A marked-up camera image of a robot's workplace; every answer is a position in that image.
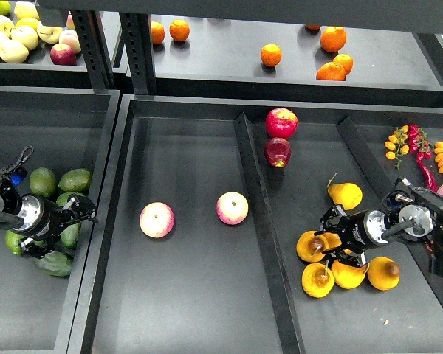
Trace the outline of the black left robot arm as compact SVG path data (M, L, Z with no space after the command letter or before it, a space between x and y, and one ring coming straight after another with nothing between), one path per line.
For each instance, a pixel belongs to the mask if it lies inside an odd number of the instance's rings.
M15 163L0 169L0 229L21 236L18 249L23 256L42 259L53 251L66 251L60 234L67 227L86 220L97 223L97 207L74 193L64 206L33 193L19 195L16 186L26 177L23 165L33 152L26 146Z

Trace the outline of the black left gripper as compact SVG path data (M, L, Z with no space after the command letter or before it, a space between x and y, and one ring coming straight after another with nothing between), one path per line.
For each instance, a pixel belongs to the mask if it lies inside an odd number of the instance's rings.
M24 235L18 241L19 255L42 259L55 250L55 238L69 225L81 221L98 223L97 207L87 197L71 195L65 206L41 196L25 195L18 217L23 223L11 230Z

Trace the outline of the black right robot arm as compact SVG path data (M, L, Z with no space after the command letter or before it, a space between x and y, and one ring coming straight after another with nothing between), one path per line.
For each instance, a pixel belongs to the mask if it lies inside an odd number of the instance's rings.
M365 252L389 243L420 242L431 247L428 271L443 278L443 195L398 178L382 209L347 214L341 204L320 219L315 235L336 234L340 245L323 251L348 266L366 264Z

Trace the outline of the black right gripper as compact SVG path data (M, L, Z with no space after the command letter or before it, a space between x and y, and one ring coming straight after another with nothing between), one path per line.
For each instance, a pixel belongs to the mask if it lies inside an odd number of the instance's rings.
M335 204L320 219L320 228L314 236L325 233L338 235L346 249L334 248L330 255L344 265L362 268L368 264L364 251L388 244L382 238L385 231L383 212L370 210L347 215L342 204Z

